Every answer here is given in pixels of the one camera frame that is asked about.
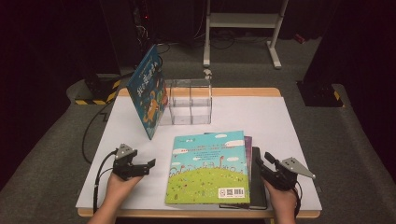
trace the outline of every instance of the gray carpet floor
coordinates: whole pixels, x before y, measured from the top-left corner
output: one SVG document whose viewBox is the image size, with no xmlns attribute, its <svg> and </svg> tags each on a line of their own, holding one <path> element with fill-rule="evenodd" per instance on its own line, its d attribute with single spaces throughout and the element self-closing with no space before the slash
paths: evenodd
<svg viewBox="0 0 396 224">
<path fill-rule="evenodd" d="M 396 187 L 375 154 L 348 101 L 342 85 L 334 84 L 344 107 L 307 107 L 296 86 L 318 47 L 318 40 L 301 45 L 278 40 L 282 63 L 275 70 L 263 39 L 245 39 L 233 45 L 213 41 L 213 87 L 276 87 L 285 98 L 306 162 L 316 174 L 315 185 L 323 207 L 320 217 L 297 223 L 396 223 Z M 162 45 L 166 78 L 204 77 L 203 47 Z M 127 82 L 123 79 L 122 88 Z M 71 105 L 35 145 L 0 192 L 0 223 L 85 223 L 75 207 L 91 160 L 106 127 L 112 105 L 93 120 L 102 105 L 74 105 L 82 80 L 65 94 Z M 263 220 L 120 219 L 122 223 L 263 223 Z"/>
</svg>

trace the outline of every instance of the blue book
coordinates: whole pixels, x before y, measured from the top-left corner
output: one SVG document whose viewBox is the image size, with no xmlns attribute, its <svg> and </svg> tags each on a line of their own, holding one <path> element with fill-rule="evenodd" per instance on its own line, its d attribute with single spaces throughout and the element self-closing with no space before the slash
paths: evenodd
<svg viewBox="0 0 396 224">
<path fill-rule="evenodd" d="M 148 50 L 126 88 L 148 138 L 151 140 L 168 102 L 156 45 Z"/>
<path fill-rule="evenodd" d="M 249 203 L 244 132 L 175 137 L 165 202 Z"/>
</svg>

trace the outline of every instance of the transparent plastic box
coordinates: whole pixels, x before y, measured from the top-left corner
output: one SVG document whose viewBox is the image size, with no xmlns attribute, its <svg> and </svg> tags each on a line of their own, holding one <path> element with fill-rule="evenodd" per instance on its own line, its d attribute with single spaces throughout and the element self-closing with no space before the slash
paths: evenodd
<svg viewBox="0 0 396 224">
<path fill-rule="evenodd" d="M 210 124 L 212 116 L 212 88 L 210 80 L 165 80 L 168 106 L 160 125 Z"/>
</svg>

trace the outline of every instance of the person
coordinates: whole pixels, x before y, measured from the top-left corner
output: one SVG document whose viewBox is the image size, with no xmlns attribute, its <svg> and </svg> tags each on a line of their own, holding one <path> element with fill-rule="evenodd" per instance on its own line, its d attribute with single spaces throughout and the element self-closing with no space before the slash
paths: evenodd
<svg viewBox="0 0 396 224">
<path fill-rule="evenodd" d="M 95 214 L 89 220 L 89 224 L 115 223 L 117 212 L 125 199 L 130 195 L 134 186 L 143 178 L 136 176 L 127 181 L 111 173 L 107 181 L 106 196 Z M 281 191 L 275 189 L 270 183 L 262 178 L 262 181 L 270 193 L 271 205 L 275 211 L 276 224 L 295 224 L 294 208 L 297 203 L 292 190 Z"/>
</svg>

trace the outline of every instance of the barcode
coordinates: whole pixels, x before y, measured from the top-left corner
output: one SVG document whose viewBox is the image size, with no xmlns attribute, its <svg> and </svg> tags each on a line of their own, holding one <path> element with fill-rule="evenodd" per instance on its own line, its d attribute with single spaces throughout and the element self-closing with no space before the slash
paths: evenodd
<svg viewBox="0 0 396 224">
<path fill-rule="evenodd" d="M 244 188 L 219 189 L 219 198 L 245 198 Z"/>
</svg>

